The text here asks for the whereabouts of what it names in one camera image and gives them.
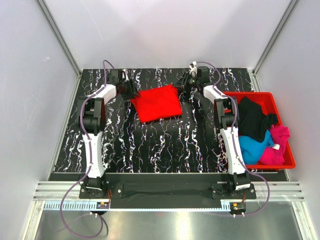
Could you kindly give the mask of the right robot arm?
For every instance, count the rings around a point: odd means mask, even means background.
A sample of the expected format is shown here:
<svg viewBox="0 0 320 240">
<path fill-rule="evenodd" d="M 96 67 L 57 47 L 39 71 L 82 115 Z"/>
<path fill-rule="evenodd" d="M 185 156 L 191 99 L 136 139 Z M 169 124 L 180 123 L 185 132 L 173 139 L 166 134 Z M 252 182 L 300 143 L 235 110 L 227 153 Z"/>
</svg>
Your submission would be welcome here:
<svg viewBox="0 0 320 240">
<path fill-rule="evenodd" d="M 214 105 L 214 125 L 222 136 L 228 161 L 228 182 L 226 192 L 232 198 L 239 198 L 251 186 L 249 171 L 245 166 L 239 142 L 239 110 L 235 97 L 224 94 L 211 83 L 207 66 L 197 66 L 194 61 L 188 72 L 173 85 L 186 91 L 196 88 Z"/>
</svg>

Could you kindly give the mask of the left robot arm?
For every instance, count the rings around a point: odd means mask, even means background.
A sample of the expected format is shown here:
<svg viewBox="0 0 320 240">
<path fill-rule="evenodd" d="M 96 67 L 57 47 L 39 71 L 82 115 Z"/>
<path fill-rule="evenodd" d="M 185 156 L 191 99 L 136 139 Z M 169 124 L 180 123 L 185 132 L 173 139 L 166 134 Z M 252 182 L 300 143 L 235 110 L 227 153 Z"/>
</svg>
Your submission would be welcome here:
<svg viewBox="0 0 320 240">
<path fill-rule="evenodd" d="M 77 121 L 85 146 L 86 170 L 81 179 L 84 187 L 97 198 L 108 193 L 102 158 L 102 134 L 106 126 L 105 105 L 121 95 L 124 100 L 139 96 L 127 69 L 112 69 L 109 82 L 98 90 L 78 99 Z"/>
</svg>

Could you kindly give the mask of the red t shirt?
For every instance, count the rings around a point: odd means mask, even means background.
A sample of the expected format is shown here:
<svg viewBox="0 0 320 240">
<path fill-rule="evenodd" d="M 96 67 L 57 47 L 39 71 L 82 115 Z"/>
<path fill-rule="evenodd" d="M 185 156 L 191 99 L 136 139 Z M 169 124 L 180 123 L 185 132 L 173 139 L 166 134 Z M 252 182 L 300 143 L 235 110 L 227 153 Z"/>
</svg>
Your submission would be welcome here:
<svg viewBox="0 0 320 240">
<path fill-rule="evenodd" d="M 179 116 L 183 113 L 178 90 L 172 84 L 139 91 L 130 100 L 141 123 Z"/>
</svg>

